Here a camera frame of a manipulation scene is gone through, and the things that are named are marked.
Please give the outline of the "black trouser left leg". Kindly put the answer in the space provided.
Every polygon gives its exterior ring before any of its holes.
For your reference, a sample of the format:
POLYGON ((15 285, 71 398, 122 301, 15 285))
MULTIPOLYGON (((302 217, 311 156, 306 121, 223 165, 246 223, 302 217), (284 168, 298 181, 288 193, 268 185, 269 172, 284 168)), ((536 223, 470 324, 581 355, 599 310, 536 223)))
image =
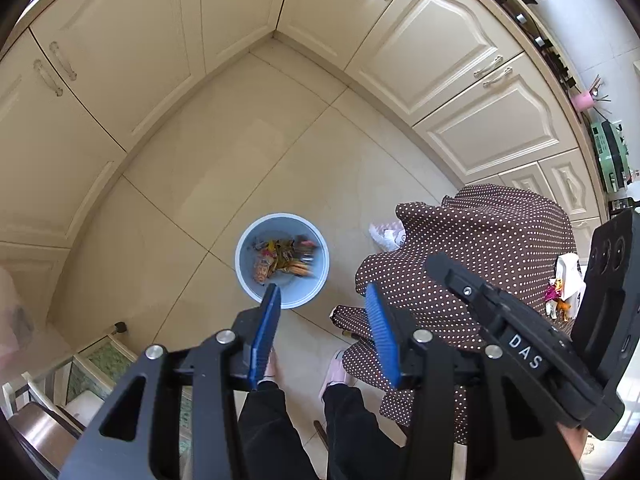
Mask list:
POLYGON ((250 480, 318 478, 288 416, 285 394, 272 380, 247 395, 239 430, 250 480))

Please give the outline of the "magenta yellow snack wrapper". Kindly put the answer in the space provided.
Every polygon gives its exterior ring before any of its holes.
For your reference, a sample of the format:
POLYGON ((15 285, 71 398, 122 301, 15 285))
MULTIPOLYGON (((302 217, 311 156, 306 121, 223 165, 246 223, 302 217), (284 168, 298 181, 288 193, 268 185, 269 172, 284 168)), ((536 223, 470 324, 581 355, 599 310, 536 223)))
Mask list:
POLYGON ((563 292, 563 281, 560 278, 551 280, 544 293, 544 310, 548 318, 568 322, 572 318, 570 316, 572 306, 567 299, 563 298, 563 292))

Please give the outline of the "light blue trash bin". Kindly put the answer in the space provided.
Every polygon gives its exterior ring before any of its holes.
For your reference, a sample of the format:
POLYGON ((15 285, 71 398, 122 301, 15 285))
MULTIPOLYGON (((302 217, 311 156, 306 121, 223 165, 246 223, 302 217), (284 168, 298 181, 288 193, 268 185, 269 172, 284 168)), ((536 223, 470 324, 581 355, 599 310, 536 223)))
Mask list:
POLYGON ((320 231, 308 220, 296 214, 267 214, 248 226, 236 244, 234 255, 236 278, 242 289, 255 301, 262 300, 270 284, 280 287, 282 307, 295 309, 308 304, 321 292, 330 270, 330 253, 326 240, 320 231), (255 262, 254 245, 274 238, 295 238, 304 236, 313 240, 319 249, 314 256, 310 278, 300 278, 291 274, 277 273, 265 285, 253 278, 255 262))

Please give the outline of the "brown polka dot tablecloth table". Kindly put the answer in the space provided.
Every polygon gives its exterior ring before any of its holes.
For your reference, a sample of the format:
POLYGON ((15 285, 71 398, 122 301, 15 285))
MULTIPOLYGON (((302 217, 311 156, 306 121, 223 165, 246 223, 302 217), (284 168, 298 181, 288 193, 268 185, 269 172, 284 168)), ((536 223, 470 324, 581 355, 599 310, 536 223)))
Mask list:
POLYGON ((485 347, 486 307, 497 292, 544 315, 556 262, 576 250, 563 208, 521 188, 467 185, 438 205, 401 203, 395 214, 404 244, 365 258, 356 292, 375 284, 384 304, 461 352, 485 347))

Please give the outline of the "black trouser leg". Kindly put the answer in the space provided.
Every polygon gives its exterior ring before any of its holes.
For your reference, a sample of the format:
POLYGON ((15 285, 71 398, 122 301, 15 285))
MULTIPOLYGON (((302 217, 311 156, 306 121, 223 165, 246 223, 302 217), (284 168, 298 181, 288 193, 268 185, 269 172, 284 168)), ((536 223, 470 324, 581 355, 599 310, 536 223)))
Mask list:
POLYGON ((384 434, 358 388, 330 385, 323 393, 331 479, 396 479, 404 449, 384 434))
POLYGON ((272 380, 247 395, 239 430, 250 480, 318 478, 288 416, 285 394, 272 380))

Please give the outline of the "pink slipper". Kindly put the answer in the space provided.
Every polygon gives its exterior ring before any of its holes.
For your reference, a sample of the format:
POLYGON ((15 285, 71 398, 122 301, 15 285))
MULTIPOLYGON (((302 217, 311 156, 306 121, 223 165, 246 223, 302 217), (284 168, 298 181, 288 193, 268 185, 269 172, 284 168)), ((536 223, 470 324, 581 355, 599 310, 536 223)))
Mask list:
POLYGON ((264 377, 262 380, 264 382, 274 382, 275 384, 279 379, 279 369, 278 369, 278 361, 277 361, 277 353, 276 350, 271 349, 268 356, 268 362, 265 369, 264 377))
POLYGON ((326 376, 324 376, 324 381, 319 391, 320 400, 323 400, 323 395, 327 388, 337 385, 351 386, 354 383, 354 378, 345 370, 344 353, 345 349, 338 350, 330 359, 326 376))

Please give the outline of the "white paper bag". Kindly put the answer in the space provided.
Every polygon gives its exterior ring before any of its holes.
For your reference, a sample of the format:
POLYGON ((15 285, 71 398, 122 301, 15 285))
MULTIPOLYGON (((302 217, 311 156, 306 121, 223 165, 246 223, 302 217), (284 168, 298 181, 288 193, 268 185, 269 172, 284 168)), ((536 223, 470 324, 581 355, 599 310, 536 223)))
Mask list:
POLYGON ((574 252, 560 255, 555 263, 555 278, 562 282, 560 299, 579 306, 586 290, 579 256, 574 252))

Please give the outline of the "black gas stove top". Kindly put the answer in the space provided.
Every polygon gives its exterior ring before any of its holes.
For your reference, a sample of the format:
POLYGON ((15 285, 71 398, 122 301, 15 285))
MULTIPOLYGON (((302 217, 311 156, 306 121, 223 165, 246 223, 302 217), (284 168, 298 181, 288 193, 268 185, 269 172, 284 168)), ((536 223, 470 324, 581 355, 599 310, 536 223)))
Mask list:
POLYGON ((534 13, 534 6, 539 0, 494 0, 528 37, 536 50, 544 58, 561 87, 570 96, 578 91, 579 84, 575 79, 567 58, 560 45, 551 37, 551 32, 544 28, 541 20, 534 13))

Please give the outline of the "pink utensil holder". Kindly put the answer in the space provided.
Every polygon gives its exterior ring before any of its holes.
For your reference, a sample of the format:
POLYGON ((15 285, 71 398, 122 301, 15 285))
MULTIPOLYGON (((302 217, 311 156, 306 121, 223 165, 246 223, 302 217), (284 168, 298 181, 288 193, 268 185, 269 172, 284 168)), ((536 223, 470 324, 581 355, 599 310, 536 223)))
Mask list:
POLYGON ((572 101, 574 109, 578 113, 582 113, 585 110, 590 110, 590 108, 593 108, 596 105, 596 102, 594 102, 593 96, 590 91, 577 93, 572 96, 570 100, 572 101))

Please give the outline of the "lower cream cabinets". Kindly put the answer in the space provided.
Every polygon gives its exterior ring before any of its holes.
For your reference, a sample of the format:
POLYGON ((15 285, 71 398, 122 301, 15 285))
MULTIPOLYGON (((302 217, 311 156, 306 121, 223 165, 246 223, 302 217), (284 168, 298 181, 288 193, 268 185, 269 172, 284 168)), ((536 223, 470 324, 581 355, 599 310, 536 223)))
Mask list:
POLYGON ((163 127, 175 108, 243 60, 269 65, 303 87, 302 96, 343 114, 367 101, 303 53, 291 39, 258 32, 213 73, 196 60, 200 42, 192 30, 192 0, 149 0, 151 10, 134 24, 149 25, 125 53, 152 64, 145 89, 158 88, 171 72, 180 78, 156 100, 130 138, 117 140, 88 106, 70 92, 24 22, 18 23, 1 58, 1 262, 11 271, 35 326, 47 323, 68 254, 90 211, 163 127))

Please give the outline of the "black trouser right leg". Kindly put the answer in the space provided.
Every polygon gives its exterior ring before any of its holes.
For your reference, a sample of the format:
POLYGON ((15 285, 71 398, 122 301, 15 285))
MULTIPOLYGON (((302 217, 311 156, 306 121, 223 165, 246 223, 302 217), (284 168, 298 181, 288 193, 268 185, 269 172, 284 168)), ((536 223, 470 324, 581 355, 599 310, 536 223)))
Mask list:
POLYGON ((358 388, 330 385, 323 393, 331 479, 396 479, 404 449, 384 434, 358 388))

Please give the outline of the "green electric cooker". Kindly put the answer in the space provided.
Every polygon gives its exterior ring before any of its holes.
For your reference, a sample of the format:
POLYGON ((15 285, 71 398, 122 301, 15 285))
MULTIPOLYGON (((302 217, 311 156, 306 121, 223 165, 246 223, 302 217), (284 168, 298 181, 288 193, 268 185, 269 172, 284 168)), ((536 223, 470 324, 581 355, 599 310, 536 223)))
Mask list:
POLYGON ((590 136, 605 192, 615 194, 626 188, 631 171, 622 123, 609 120, 593 122, 590 136))

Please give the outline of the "pink right slipper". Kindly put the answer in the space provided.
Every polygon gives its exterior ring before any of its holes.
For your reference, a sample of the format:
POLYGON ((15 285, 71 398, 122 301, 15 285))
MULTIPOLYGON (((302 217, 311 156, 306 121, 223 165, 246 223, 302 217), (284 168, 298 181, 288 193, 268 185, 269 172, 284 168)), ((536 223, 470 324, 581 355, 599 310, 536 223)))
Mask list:
POLYGON ((344 353, 345 349, 338 350, 330 359, 326 376, 324 376, 324 381, 319 391, 320 400, 323 400, 323 395, 327 388, 337 385, 351 386, 354 383, 354 378, 345 370, 344 353))

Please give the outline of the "gold foil snack bag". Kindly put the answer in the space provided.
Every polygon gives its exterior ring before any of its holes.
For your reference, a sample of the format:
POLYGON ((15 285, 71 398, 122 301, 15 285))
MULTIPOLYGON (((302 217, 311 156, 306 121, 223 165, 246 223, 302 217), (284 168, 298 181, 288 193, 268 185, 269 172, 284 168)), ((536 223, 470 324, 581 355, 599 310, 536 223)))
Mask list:
POLYGON ((319 246, 310 238, 274 238, 254 245, 255 262, 253 278, 265 285, 277 273, 291 274, 300 278, 310 278, 319 246))

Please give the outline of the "pink left slipper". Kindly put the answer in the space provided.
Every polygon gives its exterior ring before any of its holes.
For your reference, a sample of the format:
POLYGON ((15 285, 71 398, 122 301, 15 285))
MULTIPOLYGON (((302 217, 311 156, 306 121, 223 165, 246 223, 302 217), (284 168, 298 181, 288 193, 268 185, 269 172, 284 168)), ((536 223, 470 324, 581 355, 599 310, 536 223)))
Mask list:
POLYGON ((275 384, 279 379, 279 369, 278 369, 278 361, 277 361, 277 353, 276 350, 271 349, 268 356, 268 362, 265 369, 264 377, 262 380, 264 382, 274 382, 275 384))

